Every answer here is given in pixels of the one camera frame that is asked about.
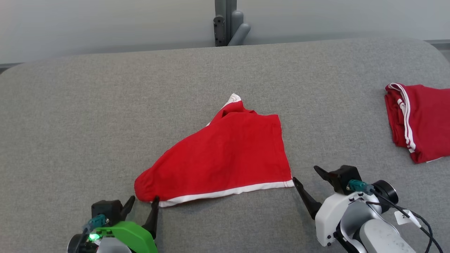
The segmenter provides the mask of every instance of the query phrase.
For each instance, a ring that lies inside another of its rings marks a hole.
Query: metal bracket
[[[242,45],[250,31],[244,23],[244,14],[236,10],[237,0],[215,0],[216,17],[213,19],[216,46]]]

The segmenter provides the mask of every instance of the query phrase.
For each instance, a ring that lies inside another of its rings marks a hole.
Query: folded clothing
[[[394,143],[408,148],[415,163],[450,155],[450,89],[391,83],[386,91]]]
[[[293,187],[278,115],[259,115],[232,94],[213,120],[166,151],[135,181],[139,200],[168,207],[261,189]]]

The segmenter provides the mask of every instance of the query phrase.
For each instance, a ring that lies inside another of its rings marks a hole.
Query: label tag
[[[403,225],[406,223],[414,223],[416,226],[418,226],[419,228],[421,228],[422,226],[420,225],[419,221],[417,221],[416,216],[414,216],[410,210],[403,210],[405,213],[407,213],[409,215],[409,218],[406,217],[403,213],[401,213],[400,211],[396,211],[394,213],[395,218],[397,219],[397,223],[399,225]]]

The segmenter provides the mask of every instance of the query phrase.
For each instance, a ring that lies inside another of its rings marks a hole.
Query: gray table
[[[351,39],[91,54],[21,64],[0,75],[0,243],[4,252],[64,252],[101,199],[125,202],[135,178],[204,127],[233,92],[280,115],[292,174],[323,201],[313,170],[342,164],[385,179],[425,217],[445,251],[450,158],[414,165],[391,140],[390,82],[450,87],[444,57],[423,41]],[[128,220],[143,224],[150,205]],[[393,211],[384,217],[394,222]],[[418,252],[427,237],[399,228]],[[294,188],[164,208],[161,252],[343,252],[322,248]]]

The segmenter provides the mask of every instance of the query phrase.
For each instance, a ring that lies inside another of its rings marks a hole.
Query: teal connector
[[[374,193],[371,192],[370,190],[371,189],[375,189],[373,185],[370,185],[370,184],[365,183],[363,181],[354,180],[354,179],[348,181],[348,187],[352,191],[361,191],[361,192],[364,192],[367,195],[373,195]]]
[[[106,222],[106,217],[103,214],[97,215],[94,218],[90,219],[84,226],[83,226],[83,231],[87,231],[86,233],[90,233],[92,232],[94,229],[101,227],[103,225],[105,225]]]

